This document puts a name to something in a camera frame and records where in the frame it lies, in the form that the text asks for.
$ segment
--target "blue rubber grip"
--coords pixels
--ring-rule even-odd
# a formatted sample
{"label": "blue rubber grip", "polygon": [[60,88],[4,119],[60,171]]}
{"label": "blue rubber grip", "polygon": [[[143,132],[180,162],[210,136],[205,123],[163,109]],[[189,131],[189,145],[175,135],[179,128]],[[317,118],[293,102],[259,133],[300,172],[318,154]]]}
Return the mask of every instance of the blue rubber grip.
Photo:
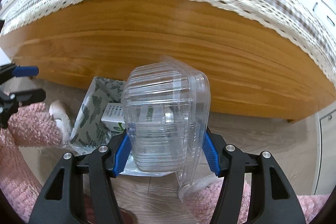
{"label": "blue rubber grip", "polygon": [[221,173],[221,167],[219,166],[219,155],[216,148],[213,146],[212,141],[207,132],[205,132],[203,152],[207,158],[210,170],[219,176]]}
{"label": "blue rubber grip", "polygon": [[128,156],[131,152],[131,141],[127,135],[125,135],[117,153],[115,154],[113,173],[117,177],[124,171]]}
{"label": "blue rubber grip", "polygon": [[12,76],[15,77],[36,76],[38,74],[38,67],[16,67],[12,70]]}

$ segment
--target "small cardboard box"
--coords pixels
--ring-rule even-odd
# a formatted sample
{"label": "small cardboard box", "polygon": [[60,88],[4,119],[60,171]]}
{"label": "small cardboard box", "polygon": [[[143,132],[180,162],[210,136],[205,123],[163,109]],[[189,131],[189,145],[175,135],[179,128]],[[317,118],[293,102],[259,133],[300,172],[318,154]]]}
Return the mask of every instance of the small cardboard box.
{"label": "small cardboard box", "polygon": [[121,103],[108,103],[101,121],[113,132],[123,132],[125,130],[124,110]]}

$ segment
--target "plastic container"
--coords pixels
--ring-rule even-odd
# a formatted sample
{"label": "plastic container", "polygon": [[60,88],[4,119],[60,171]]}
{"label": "plastic container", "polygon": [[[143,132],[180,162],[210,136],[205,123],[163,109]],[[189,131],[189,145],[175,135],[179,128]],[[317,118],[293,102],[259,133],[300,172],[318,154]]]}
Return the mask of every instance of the plastic container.
{"label": "plastic container", "polygon": [[206,75],[171,57],[134,69],[121,99],[136,167],[191,184],[210,108]]}

